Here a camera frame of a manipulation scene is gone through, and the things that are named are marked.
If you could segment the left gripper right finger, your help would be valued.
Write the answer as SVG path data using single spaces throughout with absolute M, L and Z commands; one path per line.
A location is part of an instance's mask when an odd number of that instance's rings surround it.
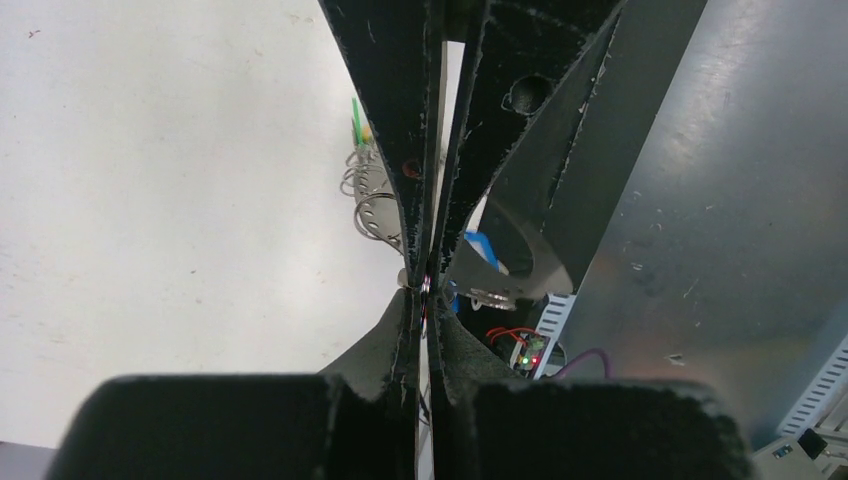
M 748 479 L 734 419 L 704 385 L 513 375 L 458 321 L 427 305 L 434 473 L 439 479 Z

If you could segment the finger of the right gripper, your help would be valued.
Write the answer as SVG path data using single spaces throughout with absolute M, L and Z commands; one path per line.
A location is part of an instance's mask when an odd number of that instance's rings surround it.
M 324 1 L 396 196 L 408 282 L 427 276 L 443 86 L 441 1 Z
M 431 265 L 448 271 L 470 215 L 621 1 L 483 1 L 472 11 Z

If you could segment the green tag key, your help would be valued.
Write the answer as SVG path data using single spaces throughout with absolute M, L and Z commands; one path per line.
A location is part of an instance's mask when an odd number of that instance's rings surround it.
M 354 146 L 359 147 L 365 143 L 363 136 L 363 126 L 361 119 L 361 109 L 359 100 L 356 96 L 351 98 L 352 107 L 352 132 L 354 135 Z

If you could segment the blue tag key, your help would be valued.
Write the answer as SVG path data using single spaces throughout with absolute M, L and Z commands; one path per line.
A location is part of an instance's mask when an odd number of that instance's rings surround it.
M 464 239 L 471 245 L 472 249 L 496 271 L 500 271 L 500 262 L 494 253 L 488 237 L 479 231 L 467 230 Z

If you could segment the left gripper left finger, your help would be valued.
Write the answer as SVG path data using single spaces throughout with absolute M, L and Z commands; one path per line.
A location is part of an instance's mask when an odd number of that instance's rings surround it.
M 126 375 L 82 404 L 51 479 L 412 479 L 422 297 L 314 374 Z

